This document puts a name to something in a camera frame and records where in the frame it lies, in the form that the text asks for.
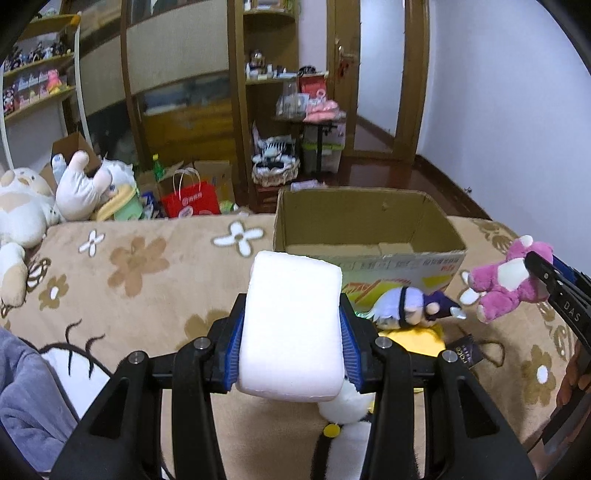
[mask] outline blue gripper pad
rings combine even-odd
[[[224,358],[223,386],[227,391],[238,381],[238,361],[240,357],[240,342],[242,341],[242,328],[244,327],[244,310],[238,316],[232,336]]]
[[[576,283],[577,278],[575,277],[573,269],[558,257],[554,257],[554,268],[562,273],[569,282],[573,284]]]
[[[363,378],[361,372],[361,354],[359,347],[353,338],[347,316],[342,307],[339,309],[340,332],[343,338],[343,360],[345,361],[345,372],[349,381],[359,391],[362,388]]]

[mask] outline human hand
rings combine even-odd
[[[562,407],[569,402],[575,387],[586,391],[591,384],[591,374],[583,374],[583,372],[579,372],[578,361],[582,350],[583,346],[581,345],[581,342],[577,341],[574,347],[574,355],[566,366],[566,374],[560,384],[558,394],[556,395],[557,407]]]

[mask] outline green bottle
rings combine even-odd
[[[156,181],[160,181],[164,178],[164,167],[160,163],[157,153],[152,157],[152,161],[154,162],[154,177],[156,178]]]

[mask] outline red shopping bag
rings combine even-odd
[[[175,179],[179,175],[180,181],[177,189]],[[197,176],[199,181],[181,188],[185,175]],[[199,172],[194,168],[177,170],[173,175],[173,186],[174,192],[161,199],[168,217],[184,218],[193,215],[221,214],[215,187],[206,181],[201,181]]]

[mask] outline door handle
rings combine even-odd
[[[339,61],[348,61],[350,63],[356,63],[359,61],[359,57],[355,53],[346,53],[342,45],[339,46]]]

